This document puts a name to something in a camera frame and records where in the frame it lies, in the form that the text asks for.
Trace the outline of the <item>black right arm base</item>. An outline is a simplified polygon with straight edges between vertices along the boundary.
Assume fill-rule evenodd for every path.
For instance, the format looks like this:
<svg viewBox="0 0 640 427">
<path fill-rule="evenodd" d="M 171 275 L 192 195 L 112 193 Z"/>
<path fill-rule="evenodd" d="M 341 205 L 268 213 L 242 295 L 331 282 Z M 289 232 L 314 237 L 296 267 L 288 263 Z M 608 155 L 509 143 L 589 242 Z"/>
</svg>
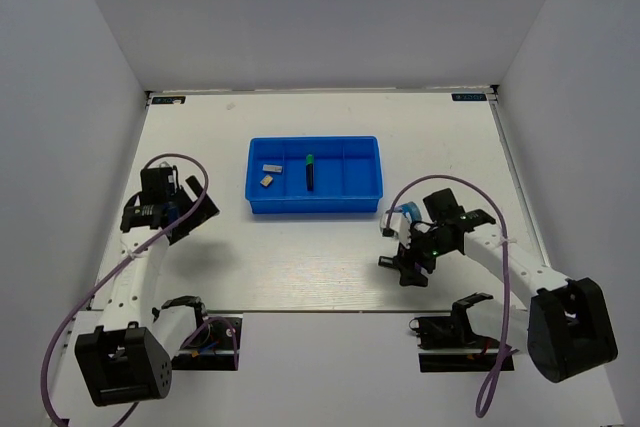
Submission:
<svg viewBox="0 0 640 427">
<path fill-rule="evenodd" d="M 468 317 L 468 310 L 477 304 L 488 307 L 492 300 L 489 294 L 474 293 L 454 302 L 449 313 L 418 316 L 409 322 L 418 339 L 421 373 L 484 373 L 493 368 L 500 333 L 481 336 Z"/>
</svg>

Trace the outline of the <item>grey white eraser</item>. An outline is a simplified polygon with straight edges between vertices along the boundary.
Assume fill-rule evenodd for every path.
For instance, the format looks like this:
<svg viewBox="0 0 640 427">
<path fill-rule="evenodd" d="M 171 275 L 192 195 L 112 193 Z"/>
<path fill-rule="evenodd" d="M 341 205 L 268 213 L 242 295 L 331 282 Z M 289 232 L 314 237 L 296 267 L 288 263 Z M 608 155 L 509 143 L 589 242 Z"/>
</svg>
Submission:
<svg viewBox="0 0 640 427">
<path fill-rule="evenodd" d="M 282 174 L 283 173 L 283 166 L 282 165 L 276 165 L 276 164 L 264 164 L 262 166 L 262 171 L 264 173 L 268 173 L 268 174 Z"/>
</svg>

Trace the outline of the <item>blue labelled round jar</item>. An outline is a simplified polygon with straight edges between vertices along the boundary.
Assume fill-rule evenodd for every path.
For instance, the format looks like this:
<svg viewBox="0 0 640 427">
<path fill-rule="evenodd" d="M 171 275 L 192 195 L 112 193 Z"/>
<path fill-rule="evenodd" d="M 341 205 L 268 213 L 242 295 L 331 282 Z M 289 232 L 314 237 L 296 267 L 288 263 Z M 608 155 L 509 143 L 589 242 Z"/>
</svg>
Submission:
<svg viewBox="0 0 640 427">
<path fill-rule="evenodd" d="M 422 220 L 420 208 L 413 201 L 400 204 L 395 208 L 395 211 L 401 213 L 410 222 L 420 222 Z"/>
</svg>

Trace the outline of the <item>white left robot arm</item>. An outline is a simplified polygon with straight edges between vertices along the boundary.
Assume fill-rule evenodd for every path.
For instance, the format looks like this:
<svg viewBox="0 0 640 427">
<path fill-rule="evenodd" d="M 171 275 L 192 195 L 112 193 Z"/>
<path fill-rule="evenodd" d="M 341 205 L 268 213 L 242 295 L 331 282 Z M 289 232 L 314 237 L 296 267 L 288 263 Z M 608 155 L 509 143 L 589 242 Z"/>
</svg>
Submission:
<svg viewBox="0 0 640 427">
<path fill-rule="evenodd" d="M 165 398 L 172 361 L 210 341 L 211 321 L 198 296 L 155 306 L 157 280 L 170 246 L 218 215 L 198 179 L 179 181 L 166 162 L 140 173 L 141 189 L 123 209 L 121 253 L 127 265 L 111 283 L 93 332 L 78 336 L 75 357 L 98 407 Z"/>
</svg>

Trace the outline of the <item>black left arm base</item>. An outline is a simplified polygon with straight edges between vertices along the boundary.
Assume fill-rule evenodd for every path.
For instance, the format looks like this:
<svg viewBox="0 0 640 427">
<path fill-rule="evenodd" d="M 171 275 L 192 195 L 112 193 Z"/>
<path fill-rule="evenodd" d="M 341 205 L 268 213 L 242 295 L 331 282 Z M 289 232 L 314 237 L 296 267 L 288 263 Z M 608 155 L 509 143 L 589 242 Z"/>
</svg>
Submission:
<svg viewBox="0 0 640 427">
<path fill-rule="evenodd" d="M 215 320 L 172 360 L 174 371 L 224 372 L 239 366 L 243 316 Z"/>
</svg>

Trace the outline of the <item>green capped black highlighter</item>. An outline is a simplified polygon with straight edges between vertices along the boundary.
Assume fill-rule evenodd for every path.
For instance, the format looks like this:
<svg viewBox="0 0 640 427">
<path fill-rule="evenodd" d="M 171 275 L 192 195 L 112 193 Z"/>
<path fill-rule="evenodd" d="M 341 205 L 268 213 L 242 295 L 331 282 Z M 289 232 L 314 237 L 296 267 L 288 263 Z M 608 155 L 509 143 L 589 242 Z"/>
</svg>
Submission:
<svg viewBox="0 0 640 427">
<path fill-rule="evenodd" d="M 305 160 L 305 180 L 306 180 L 306 189 L 308 192 L 314 191 L 314 161 L 315 157 L 313 154 L 308 154 Z"/>
</svg>

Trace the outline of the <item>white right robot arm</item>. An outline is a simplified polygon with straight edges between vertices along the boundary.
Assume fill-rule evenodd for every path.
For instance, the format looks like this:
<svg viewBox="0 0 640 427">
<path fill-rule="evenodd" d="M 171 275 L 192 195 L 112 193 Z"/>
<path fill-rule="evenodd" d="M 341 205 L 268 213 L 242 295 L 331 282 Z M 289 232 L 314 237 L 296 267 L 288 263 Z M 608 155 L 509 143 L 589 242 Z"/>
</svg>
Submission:
<svg viewBox="0 0 640 427">
<path fill-rule="evenodd" d="M 450 189 L 424 199 L 430 216 L 421 219 L 413 203 L 395 208 L 382 230 L 398 240 L 390 267 L 403 286 L 425 287 L 437 260 L 458 252 L 500 279 L 512 307 L 485 293 L 453 303 L 450 314 L 429 327 L 430 349 L 472 346 L 482 338 L 498 340 L 509 321 L 507 345 L 527 354 L 553 383 L 615 360 L 618 348 L 601 287 L 590 278 L 574 280 L 546 267 L 508 240 L 498 221 L 482 209 L 467 211 Z"/>
</svg>

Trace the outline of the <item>small tan wooden block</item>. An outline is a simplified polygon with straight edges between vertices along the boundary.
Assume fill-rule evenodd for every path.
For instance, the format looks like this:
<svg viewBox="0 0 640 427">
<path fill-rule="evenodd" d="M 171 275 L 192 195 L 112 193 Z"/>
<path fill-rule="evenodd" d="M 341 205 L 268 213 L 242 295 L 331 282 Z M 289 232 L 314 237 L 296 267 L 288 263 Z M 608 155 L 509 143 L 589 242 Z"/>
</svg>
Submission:
<svg viewBox="0 0 640 427">
<path fill-rule="evenodd" d="M 274 178 L 271 175 L 265 175 L 261 181 L 260 185 L 264 188 L 268 188 L 274 182 Z"/>
</svg>

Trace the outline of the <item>purple capped black highlighter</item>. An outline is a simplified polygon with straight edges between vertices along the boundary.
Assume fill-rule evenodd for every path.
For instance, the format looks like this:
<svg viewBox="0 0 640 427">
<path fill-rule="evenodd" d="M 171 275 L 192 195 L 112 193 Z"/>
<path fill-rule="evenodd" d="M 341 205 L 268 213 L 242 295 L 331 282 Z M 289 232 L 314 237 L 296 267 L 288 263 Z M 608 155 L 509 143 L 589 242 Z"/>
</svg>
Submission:
<svg viewBox="0 0 640 427">
<path fill-rule="evenodd" d="M 426 276 L 426 270 L 419 264 L 412 261 L 402 260 L 397 256 L 380 256 L 378 265 L 384 268 L 397 270 L 401 275 L 421 275 Z"/>
</svg>

